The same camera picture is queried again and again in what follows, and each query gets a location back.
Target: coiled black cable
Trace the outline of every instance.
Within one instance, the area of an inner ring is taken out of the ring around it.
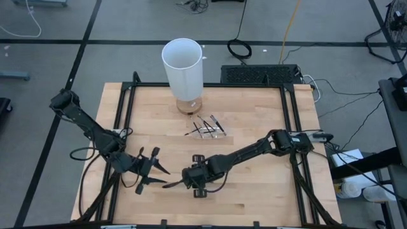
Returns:
[[[247,65],[247,64],[246,64],[243,60],[244,60],[244,59],[249,59],[249,58],[252,56],[252,48],[250,47],[250,45],[248,45],[247,43],[245,43],[245,42],[243,42],[243,41],[241,41],[241,40],[239,40],[239,39],[237,39],[237,38],[239,37],[240,29],[242,28],[242,22],[243,22],[243,18],[244,18],[244,12],[246,11],[246,4],[247,4],[247,0],[244,2],[242,18],[240,19],[239,30],[238,30],[238,32],[237,32],[236,38],[235,38],[235,39],[231,39],[230,41],[228,41],[228,44],[227,44],[229,52],[230,52],[234,57],[236,57],[236,59],[238,59],[239,61],[241,61],[241,63],[244,64],[244,65]],[[239,54],[235,53],[235,52],[231,49],[231,47],[230,47],[230,45],[232,45],[232,44],[239,44],[239,45],[242,45],[243,47],[245,47],[245,48],[247,49],[248,54],[246,54],[246,55],[239,55]]]

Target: gray carpet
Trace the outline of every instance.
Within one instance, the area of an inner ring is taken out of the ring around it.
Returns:
[[[176,0],[103,0],[90,39],[170,40],[188,37],[199,40],[228,40],[236,36],[243,4],[210,3],[207,12],[191,15],[178,8]],[[376,0],[380,13],[388,1]],[[67,8],[34,6],[42,26],[39,39],[82,39],[95,4],[70,0]],[[282,41],[295,0],[256,0],[247,4],[240,39]],[[37,29],[24,5],[0,1],[0,25],[19,34]],[[303,1],[289,41],[362,42],[377,30],[378,23],[368,1]],[[14,38],[0,31],[0,39]],[[384,42],[383,35],[374,41]],[[81,106],[95,117],[105,82],[129,81],[137,71],[142,81],[166,81],[161,61],[162,45],[87,45],[73,90]],[[79,45],[0,44],[0,69],[28,71],[30,81],[0,79],[0,97],[13,101],[0,135],[0,228],[12,227],[22,205],[39,156],[45,144],[53,112],[50,99],[65,87]],[[253,46],[248,64],[277,64],[279,46]],[[286,53],[297,46],[287,46]],[[375,48],[392,57],[389,48]],[[204,81],[219,82],[221,66],[240,64],[225,45],[206,45],[203,55]],[[371,56],[365,47],[304,47],[290,54],[286,64],[298,64],[303,74],[327,79],[341,92],[371,92],[378,80],[400,77],[396,65]],[[317,82],[322,98],[316,104],[319,115],[341,106],[355,96],[338,95]],[[335,135],[333,142],[345,144],[366,115],[380,102],[375,94],[320,119],[321,127]],[[71,217],[83,163],[69,159],[68,152],[87,146],[81,131],[61,123],[52,144],[43,175],[35,193],[25,226],[66,223]],[[374,152],[392,147],[394,140],[383,106],[375,112],[348,145],[349,149]],[[363,199],[338,201],[343,222],[349,226],[375,228],[382,219],[380,206]]]

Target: black floor line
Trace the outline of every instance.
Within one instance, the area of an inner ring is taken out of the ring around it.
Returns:
[[[76,55],[74,64],[71,69],[71,73],[69,74],[69,78],[68,78],[66,86],[65,86],[66,89],[72,88],[72,84],[75,79],[75,75],[78,72],[78,68],[79,68],[79,65],[82,60],[83,52],[85,51],[86,42],[89,39],[90,33],[91,33],[93,25],[95,23],[96,16],[99,11],[101,2],[102,2],[102,0],[97,0],[95,7],[93,8],[92,16],[90,17],[88,26],[86,27],[86,31],[83,36],[81,46],[78,50],[78,54]],[[52,121],[50,131],[46,137],[46,141],[45,141],[43,150],[41,152],[41,156],[39,157],[36,169],[34,171],[34,174],[32,175],[31,182],[28,187],[27,193],[25,194],[23,204],[20,208],[20,211],[18,212],[14,227],[24,226],[24,222],[25,222],[25,219],[27,218],[27,215],[28,215],[31,203],[32,203],[32,199],[34,198],[35,192],[38,187],[39,180],[41,179],[41,175],[44,171],[46,160],[48,159],[48,155],[50,154],[52,142],[55,138],[55,134],[57,133],[59,123],[60,123],[60,119],[57,116],[55,116]]]
[[[0,39],[0,44],[80,45],[80,39]]]
[[[369,3],[371,6],[371,9],[373,10],[373,13],[375,14],[377,22],[379,23],[379,26],[381,27],[384,24],[384,21],[377,8],[375,0],[369,0]],[[382,27],[382,32],[383,32],[384,37],[386,38],[386,41],[390,44],[392,41],[391,41],[389,32],[387,31],[387,29],[384,29],[383,27]],[[393,54],[395,61],[401,60],[400,54],[396,48],[394,48],[393,46],[390,46],[390,50]],[[399,67],[399,70],[402,75],[407,74],[407,70],[406,70],[406,66],[404,65],[404,62],[398,63],[397,66]]]
[[[165,45],[170,40],[88,39],[87,45]],[[197,40],[201,45],[227,45],[228,41]],[[245,41],[252,46],[282,46],[282,41]],[[76,39],[0,39],[0,44],[80,45]],[[366,47],[364,42],[287,41],[286,46]],[[371,43],[372,47],[388,47],[387,42]]]

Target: white cup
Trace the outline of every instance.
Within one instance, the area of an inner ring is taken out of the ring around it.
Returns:
[[[204,88],[201,46],[191,39],[179,38],[166,44],[161,56],[172,94],[180,101],[200,97]]]

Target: black metal frame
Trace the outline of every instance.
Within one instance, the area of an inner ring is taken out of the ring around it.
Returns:
[[[407,50],[405,51],[405,53],[403,54],[403,56],[401,57],[401,59],[400,59],[399,57],[398,57],[398,58],[394,57],[395,60],[391,60],[391,59],[388,59],[387,57],[384,57],[384,56],[382,56],[382,55],[379,55],[379,54],[375,53],[375,52],[373,51],[372,47],[371,47],[371,43],[369,42],[369,39],[370,39],[370,38],[372,38],[372,37],[376,36],[377,34],[379,34],[380,32],[382,32],[383,35],[385,36],[385,38],[386,38],[386,40],[387,40],[389,46],[390,46],[391,48],[394,48],[394,49],[398,50],[398,47],[400,47],[400,46],[397,47],[397,46],[395,45],[394,41],[391,40],[390,34],[389,34],[389,32],[387,31],[387,29],[386,29],[386,23],[387,23],[387,20],[388,20],[388,18],[389,18],[389,14],[390,14],[390,10],[391,10],[391,7],[392,7],[393,2],[394,2],[394,1],[392,1],[390,4],[387,5],[386,17],[385,17],[384,22],[380,25],[380,29],[378,29],[377,31],[372,32],[371,34],[367,35],[367,36],[364,38],[364,42],[366,43],[366,46],[368,47],[370,54],[372,54],[372,55],[374,55],[375,57],[378,57],[378,58],[380,58],[380,59],[382,59],[382,60],[386,60],[386,61],[388,61],[388,62],[390,62],[390,63],[392,63],[392,64],[398,64],[398,63],[402,63],[402,62],[404,61],[404,59],[406,58],[406,56],[407,56]]]
[[[286,98],[286,92],[289,92],[290,95],[290,100],[291,104],[293,107],[293,115],[294,115],[294,123],[295,123],[295,129],[296,131],[301,131],[301,122],[300,122],[300,114],[298,113],[298,108],[297,108],[297,102],[296,102],[296,97],[295,97],[295,91],[294,91],[294,86],[293,84],[250,84],[250,83],[204,83],[204,87],[226,87],[226,88],[278,88],[280,90],[280,95],[281,95],[281,102],[282,102],[282,110],[284,114],[284,120],[285,120],[285,126],[286,130],[292,131],[291,128],[291,121],[289,118],[289,110],[287,106],[287,98]],[[132,107],[134,103],[134,95],[135,95],[135,89],[137,87],[169,87],[168,83],[143,83],[140,81],[138,78],[137,73],[134,73],[133,75],[133,82],[123,82],[121,86],[121,91],[120,91],[120,97],[118,101],[118,107],[116,111],[116,118],[114,121],[114,128],[119,128],[120,126],[120,118],[123,112],[123,106],[124,106],[124,100],[125,100],[125,94],[127,90],[130,90],[130,97],[128,100],[127,104],[127,112],[125,116],[125,123],[123,128],[128,128],[130,124],[130,119],[131,119],[131,114],[132,114]],[[302,155],[301,159],[303,161],[303,171],[305,175],[305,181],[309,185],[309,187],[312,189],[312,181],[311,181],[311,175],[310,175],[310,169],[308,165],[308,159],[306,155]],[[102,187],[106,185],[107,181],[109,180],[109,175],[111,172],[111,166],[107,163],[104,171],[104,176],[102,180]],[[108,215],[107,215],[107,221],[108,222],[113,222],[114,218],[114,210],[116,207],[116,200],[118,196],[118,187],[119,187],[119,180],[113,185],[113,190],[111,192],[111,202],[109,205],[109,210],[108,210]],[[300,214],[300,221],[301,225],[307,225],[307,215],[305,213],[305,205],[304,205],[304,200],[303,200],[303,194],[302,194],[302,189],[299,186],[299,184],[295,183],[296,187],[296,197],[297,197],[297,202],[298,202],[298,211]],[[95,220],[100,221],[102,220],[102,212],[104,208],[104,201],[100,204],[99,208],[97,209]],[[311,215],[313,219],[313,225],[319,225],[319,217],[317,210],[313,203],[310,202],[310,208],[311,208]],[[153,227],[157,228],[162,228],[163,222],[161,225],[148,225],[149,228]],[[234,226],[234,228],[252,228],[252,227],[247,227],[247,226]]]
[[[352,169],[349,165],[357,168],[361,172],[371,172],[392,164],[401,164],[400,152],[397,147],[383,150],[374,155],[367,156],[360,160],[350,162],[348,165],[341,165],[331,169],[332,179],[343,179],[358,175],[359,173]]]

